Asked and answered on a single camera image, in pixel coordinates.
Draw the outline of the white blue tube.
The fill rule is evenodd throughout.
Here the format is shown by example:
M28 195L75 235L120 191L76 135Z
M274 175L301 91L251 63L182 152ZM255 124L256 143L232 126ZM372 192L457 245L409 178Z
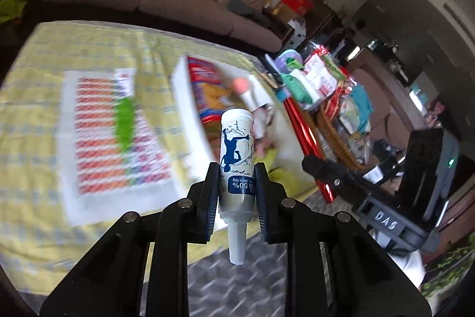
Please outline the white blue tube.
M254 212L254 119L245 109L221 116L219 215L227 225L229 261L245 262L246 230Z

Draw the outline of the grey patterned table cover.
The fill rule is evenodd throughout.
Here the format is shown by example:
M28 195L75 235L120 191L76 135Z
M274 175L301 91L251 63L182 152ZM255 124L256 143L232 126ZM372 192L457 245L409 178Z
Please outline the grey patterned table cover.
M284 315L286 246L267 244L256 219L248 231L244 265L221 248L189 266L190 316Z

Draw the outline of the wicker basket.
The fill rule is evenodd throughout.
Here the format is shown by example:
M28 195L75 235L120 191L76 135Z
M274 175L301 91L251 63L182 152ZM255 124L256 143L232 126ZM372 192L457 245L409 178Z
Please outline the wicker basket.
M334 154L340 162L342 162L348 169L352 171L363 171L365 164L361 164L352 155L345 142L341 139L337 130L331 121L324 114L324 110L320 107L316 112L316 127L322 133L324 139L330 145Z

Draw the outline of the red wrapping paper roll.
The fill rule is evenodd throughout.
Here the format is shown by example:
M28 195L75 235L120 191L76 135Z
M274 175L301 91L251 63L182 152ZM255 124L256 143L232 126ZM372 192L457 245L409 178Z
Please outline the red wrapping paper roll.
M315 136L312 126L309 125L295 99L293 97L285 97L283 104L303 155L305 157L314 156L322 158L323 153L317 141L317 136Z

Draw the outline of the colourful sticker sheet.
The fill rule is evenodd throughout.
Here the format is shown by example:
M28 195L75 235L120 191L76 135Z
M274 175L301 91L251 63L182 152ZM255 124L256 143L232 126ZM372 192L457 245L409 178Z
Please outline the colourful sticker sheet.
M58 180L70 225L116 220L165 208L185 191L171 159L138 107L136 70L66 71L56 139ZM132 97L134 141L122 152L114 107Z

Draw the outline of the green pouch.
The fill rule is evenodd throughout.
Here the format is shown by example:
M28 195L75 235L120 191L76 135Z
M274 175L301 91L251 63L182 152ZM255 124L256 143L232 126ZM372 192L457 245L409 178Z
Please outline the green pouch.
M286 89L301 105L311 105L312 97L303 84L293 75L281 74Z

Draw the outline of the green sticker strip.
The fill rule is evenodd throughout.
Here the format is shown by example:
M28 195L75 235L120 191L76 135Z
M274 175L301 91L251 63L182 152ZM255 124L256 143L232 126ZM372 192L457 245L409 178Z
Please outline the green sticker strip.
M134 141L135 109L132 97L118 100L114 107L114 133L122 152L127 152Z

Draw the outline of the blue purple round tin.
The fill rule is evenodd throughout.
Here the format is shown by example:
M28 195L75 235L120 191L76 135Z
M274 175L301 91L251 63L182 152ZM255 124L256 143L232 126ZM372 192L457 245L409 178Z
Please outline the blue purple round tin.
M303 69L303 59L297 51L287 49L275 58L275 66L280 73L290 74L294 70Z

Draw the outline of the white cardboard storage box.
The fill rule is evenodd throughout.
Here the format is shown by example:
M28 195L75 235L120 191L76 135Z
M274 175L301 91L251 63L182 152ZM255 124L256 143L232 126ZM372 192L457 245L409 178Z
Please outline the white cardboard storage box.
M290 197L302 199L311 193L316 184L308 174L303 172L301 161L303 152L291 127L284 105L275 99L275 94L267 88L258 76L230 64L211 61L226 79L244 77L250 81L254 99L259 105L272 105L274 117L268 128L270 140L277 149L274 167L284 170L288 177L284 187ZM200 123L196 104L191 92L187 56L180 56L171 75L171 89L175 107L180 117L184 143L188 153L184 157L190 180L195 183L205 179L208 165L215 160L211 145Z

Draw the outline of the red yellow snack box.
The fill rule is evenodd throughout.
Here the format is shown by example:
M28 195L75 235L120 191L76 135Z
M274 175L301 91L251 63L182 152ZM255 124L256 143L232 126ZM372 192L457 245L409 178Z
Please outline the red yellow snack box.
M187 66L197 112L204 125L220 122L226 110L244 107L213 63L188 56Z

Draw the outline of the red gift box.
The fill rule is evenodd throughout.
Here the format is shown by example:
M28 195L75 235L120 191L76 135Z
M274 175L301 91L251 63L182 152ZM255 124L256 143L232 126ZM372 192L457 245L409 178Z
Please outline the red gift box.
M286 7L300 16L306 15L309 10L314 8L311 0L280 0Z

